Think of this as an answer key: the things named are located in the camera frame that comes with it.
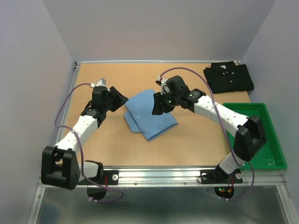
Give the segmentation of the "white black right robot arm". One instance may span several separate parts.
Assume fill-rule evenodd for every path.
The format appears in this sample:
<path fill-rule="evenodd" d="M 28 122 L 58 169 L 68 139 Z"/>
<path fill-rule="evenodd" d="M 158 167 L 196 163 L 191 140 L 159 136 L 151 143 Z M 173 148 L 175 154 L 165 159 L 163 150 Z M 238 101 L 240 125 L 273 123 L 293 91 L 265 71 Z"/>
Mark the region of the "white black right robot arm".
<path fill-rule="evenodd" d="M 231 152 L 217 165 L 207 178 L 226 182 L 232 173 L 257 154 L 266 144 L 267 138 L 262 119 L 256 115 L 248 117 L 236 113 L 199 89 L 190 90 L 182 77 L 169 79 L 159 77 L 156 83 L 160 92 L 154 94 L 153 115 L 162 115 L 173 111 L 176 106 L 204 116 L 219 124 L 225 133 L 230 133 L 235 140 Z"/>

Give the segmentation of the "light blue long sleeve shirt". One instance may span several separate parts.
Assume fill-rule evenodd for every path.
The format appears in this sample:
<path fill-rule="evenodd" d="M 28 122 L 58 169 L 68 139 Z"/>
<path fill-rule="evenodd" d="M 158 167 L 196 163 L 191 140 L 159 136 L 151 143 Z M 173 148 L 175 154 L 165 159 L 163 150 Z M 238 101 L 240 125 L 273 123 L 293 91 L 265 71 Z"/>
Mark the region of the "light blue long sleeve shirt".
<path fill-rule="evenodd" d="M 141 133 L 147 141 L 152 141 L 175 127 L 178 122 L 171 113 L 152 115 L 154 107 L 153 89 L 142 91 L 125 103 L 124 114 L 131 132 Z"/>

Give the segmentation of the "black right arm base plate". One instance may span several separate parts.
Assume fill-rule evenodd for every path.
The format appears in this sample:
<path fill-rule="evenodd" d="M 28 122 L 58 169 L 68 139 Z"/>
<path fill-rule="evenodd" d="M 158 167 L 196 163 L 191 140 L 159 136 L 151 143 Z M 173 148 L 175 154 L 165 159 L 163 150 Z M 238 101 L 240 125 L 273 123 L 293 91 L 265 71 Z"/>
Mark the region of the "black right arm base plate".
<path fill-rule="evenodd" d="M 239 169 L 228 175 L 223 171 L 212 168 L 200 170 L 197 182 L 202 184 L 229 184 L 232 182 L 240 184 L 243 183 L 243 179 Z"/>

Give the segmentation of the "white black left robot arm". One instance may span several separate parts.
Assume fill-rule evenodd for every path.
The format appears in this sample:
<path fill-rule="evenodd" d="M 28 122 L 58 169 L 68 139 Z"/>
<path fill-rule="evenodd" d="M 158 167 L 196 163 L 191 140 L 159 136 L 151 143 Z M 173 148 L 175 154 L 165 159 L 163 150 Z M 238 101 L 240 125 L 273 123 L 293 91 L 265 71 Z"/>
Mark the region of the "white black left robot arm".
<path fill-rule="evenodd" d="M 105 181 L 101 162 L 82 160 L 83 144 L 107 117 L 122 107 L 128 98 L 115 87 L 94 86 L 92 99 L 79 116 L 75 126 L 68 128 L 67 135 L 54 146 L 47 146 L 42 153 L 41 182 L 46 185 L 73 190 L 83 179 L 98 184 Z"/>

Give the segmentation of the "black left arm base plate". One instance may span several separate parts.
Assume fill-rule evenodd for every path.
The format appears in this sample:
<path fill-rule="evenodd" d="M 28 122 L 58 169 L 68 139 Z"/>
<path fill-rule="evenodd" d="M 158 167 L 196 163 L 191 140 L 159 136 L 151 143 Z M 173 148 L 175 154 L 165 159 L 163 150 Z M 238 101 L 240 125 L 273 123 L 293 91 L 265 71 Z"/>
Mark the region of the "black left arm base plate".
<path fill-rule="evenodd" d="M 98 177 L 89 177 L 89 179 L 97 184 L 105 186 L 116 186 L 119 180 L 118 170 L 104 170 L 103 177 L 99 179 Z"/>

